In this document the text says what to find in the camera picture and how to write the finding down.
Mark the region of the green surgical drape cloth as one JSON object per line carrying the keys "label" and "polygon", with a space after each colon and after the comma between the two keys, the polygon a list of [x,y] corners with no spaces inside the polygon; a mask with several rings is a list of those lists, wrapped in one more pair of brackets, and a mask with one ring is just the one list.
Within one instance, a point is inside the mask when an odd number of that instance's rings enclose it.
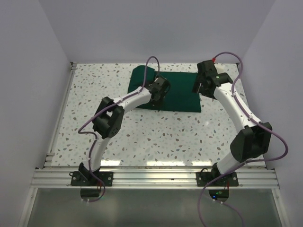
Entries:
{"label": "green surgical drape cloth", "polygon": [[[144,69],[144,65],[137,66],[133,69],[128,86],[128,93],[142,85]],[[146,83],[154,80],[156,75],[157,71],[155,69],[147,67]],[[166,78],[171,85],[163,102],[159,105],[147,103],[138,108],[175,112],[201,112],[200,96],[192,92],[197,73],[161,71],[160,75]]]}

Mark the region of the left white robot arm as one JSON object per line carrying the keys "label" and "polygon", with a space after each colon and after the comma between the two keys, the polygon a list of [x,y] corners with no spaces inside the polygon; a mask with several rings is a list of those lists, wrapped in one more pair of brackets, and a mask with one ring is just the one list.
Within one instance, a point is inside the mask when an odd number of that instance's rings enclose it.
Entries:
{"label": "left white robot arm", "polygon": [[92,186],[100,179],[97,171],[100,169],[102,156],[111,138],[120,131],[124,115],[144,104],[155,105],[161,103],[169,90],[169,81],[159,76],[144,87],[139,86],[125,96],[115,99],[104,97],[101,100],[95,115],[78,131],[79,134],[84,134],[83,129],[89,123],[93,123],[93,131],[87,133],[94,135],[95,138],[86,160],[81,162],[78,169],[85,184]]}

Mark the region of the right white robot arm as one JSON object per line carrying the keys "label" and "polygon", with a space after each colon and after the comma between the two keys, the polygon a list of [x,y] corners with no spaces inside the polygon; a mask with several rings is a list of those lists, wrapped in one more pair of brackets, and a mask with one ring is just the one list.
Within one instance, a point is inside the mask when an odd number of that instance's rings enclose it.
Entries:
{"label": "right white robot arm", "polygon": [[197,64],[197,76],[193,92],[220,102],[231,118],[237,135],[230,144],[230,152],[212,166],[211,177],[215,185],[223,185],[228,180],[227,172],[239,165],[267,153],[272,130],[270,123],[262,123],[246,104],[235,98],[239,94],[233,88],[233,80],[225,72],[219,72],[212,60]]}

